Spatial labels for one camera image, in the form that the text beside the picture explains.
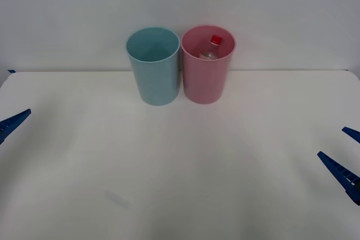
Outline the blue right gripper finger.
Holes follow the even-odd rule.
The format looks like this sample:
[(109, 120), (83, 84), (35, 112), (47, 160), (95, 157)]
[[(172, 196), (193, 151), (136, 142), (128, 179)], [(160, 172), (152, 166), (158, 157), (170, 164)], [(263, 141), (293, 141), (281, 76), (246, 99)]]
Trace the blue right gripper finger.
[(337, 163), (322, 151), (319, 151), (317, 156), (345, 189), (345, 193), (356, 205), (359, 205), (359, 176)]
[(342, 131), (354, 139), (356, 142), (360, 142), (360, 132), (349, 127), (343, 127)]

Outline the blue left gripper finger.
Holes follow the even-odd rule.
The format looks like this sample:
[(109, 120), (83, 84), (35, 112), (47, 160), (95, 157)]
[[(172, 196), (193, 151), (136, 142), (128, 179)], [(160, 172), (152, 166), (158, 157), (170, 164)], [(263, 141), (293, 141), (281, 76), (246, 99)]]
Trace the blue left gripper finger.
[(9, 117), (0, 122), (0, 144), (31, 114), (31, 109), (27, 109), (17, 115)]

